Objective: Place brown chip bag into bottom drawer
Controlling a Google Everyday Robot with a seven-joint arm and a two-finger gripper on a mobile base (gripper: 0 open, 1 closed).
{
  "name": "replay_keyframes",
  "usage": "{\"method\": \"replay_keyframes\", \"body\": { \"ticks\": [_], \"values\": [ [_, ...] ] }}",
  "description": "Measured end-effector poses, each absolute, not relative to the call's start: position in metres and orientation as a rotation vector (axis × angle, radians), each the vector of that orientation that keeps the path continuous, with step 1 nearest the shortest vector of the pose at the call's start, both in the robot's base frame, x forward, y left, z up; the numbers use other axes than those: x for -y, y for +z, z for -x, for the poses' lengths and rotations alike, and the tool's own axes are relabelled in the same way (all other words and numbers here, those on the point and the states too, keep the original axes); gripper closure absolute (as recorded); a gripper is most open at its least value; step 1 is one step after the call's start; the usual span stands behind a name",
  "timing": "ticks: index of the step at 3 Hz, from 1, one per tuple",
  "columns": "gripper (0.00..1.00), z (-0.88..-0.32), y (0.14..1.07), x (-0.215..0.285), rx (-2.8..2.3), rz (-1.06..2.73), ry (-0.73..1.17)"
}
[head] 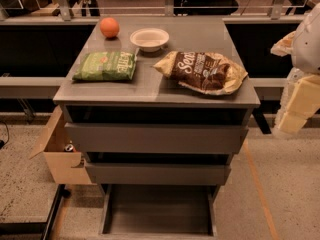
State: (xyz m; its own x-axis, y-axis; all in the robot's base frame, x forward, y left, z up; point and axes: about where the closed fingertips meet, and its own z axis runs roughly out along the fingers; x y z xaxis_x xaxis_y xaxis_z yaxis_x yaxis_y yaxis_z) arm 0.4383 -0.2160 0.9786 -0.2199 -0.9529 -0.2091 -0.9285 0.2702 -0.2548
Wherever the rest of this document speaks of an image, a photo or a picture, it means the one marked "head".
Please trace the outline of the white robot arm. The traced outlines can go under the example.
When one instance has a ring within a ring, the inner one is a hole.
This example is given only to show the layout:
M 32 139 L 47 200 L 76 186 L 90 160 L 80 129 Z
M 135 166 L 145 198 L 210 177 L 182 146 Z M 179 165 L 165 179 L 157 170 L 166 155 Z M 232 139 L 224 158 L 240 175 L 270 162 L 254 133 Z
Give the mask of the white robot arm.
M 297 29 L 271 48 L 277 56 L 291 55 L 291 69 L 282 92 L 273 133 L 295 135 L 320 109 L 320 4 Z

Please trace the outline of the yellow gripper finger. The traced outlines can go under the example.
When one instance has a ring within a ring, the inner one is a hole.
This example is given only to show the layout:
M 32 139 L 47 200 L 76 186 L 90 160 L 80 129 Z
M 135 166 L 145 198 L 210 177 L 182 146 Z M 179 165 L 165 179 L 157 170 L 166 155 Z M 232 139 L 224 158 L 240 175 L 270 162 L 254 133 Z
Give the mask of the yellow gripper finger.
M 295 36 L 295 31 L 290 32 L 271 48 L 271 53 L 277 56 L 286 56 L 292 53 L 292 42 Z

